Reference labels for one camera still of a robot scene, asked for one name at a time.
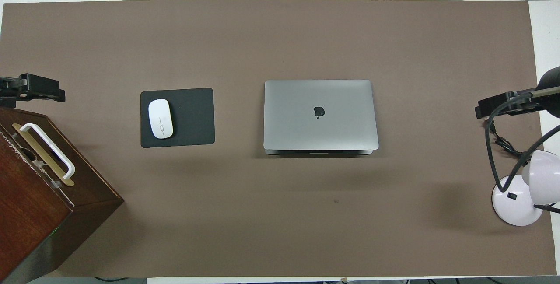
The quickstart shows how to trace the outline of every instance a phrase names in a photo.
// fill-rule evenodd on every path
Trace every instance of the brown paper mat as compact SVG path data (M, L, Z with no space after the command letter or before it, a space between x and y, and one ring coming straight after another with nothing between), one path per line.
M47 114L126 200L66 276L556 274L550 215L514 228L476 101L534 87L526 2L6 4L3 75L60 80ZM380 150L263 152L266 79L370 79ZM140 92L214 90L216 143L142 149ZM538 114L497 118L526 149ZM496 150L500 174L514 160Z

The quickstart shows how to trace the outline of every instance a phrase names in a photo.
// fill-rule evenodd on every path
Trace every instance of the box handle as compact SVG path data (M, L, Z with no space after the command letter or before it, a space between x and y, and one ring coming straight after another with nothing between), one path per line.
M60 148L58 148L58 146L56 146L56 144L54 144L54 142L40 128L40 126L38 126L34 123L26 123L26 124L24 124L24 126L22 126L20 128L20 131L27 132L30 128L34 129L37 132L38 136L40 136L42 138L42 140L45 141L45 143L58 156L58 158L60 158L60 160L62 160L62 162L68 167L68 171L66 172L66 174L64 174L63 179L66 179L66 180L70 179L70 177L74 174L74 171L76 171L76 168L74 167L74 164L72 164L72 162L68 159L68 157L66 157L66 155L60 150Z

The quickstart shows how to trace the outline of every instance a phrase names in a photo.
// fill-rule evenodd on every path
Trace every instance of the apple logo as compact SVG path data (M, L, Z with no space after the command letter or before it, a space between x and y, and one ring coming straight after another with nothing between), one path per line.
M315 107L313 108L313 110L315 111L315 116L317 117L317 119L325 115L325 109L323 109L322 107Z

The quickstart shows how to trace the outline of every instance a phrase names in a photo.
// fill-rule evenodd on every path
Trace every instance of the laptop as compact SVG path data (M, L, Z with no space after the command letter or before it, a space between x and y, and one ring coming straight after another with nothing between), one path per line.
M367 79L264 83L267 154L371 154L379 148Z

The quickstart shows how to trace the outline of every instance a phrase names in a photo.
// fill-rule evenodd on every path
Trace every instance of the black mouse pad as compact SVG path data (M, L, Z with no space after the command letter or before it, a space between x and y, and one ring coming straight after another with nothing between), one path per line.
M158 139L152 133L148 105L156 99L169 102L173 135ZM140 144L166 147L212 144L215 141L214 92L211 88L144 91L140 94Z

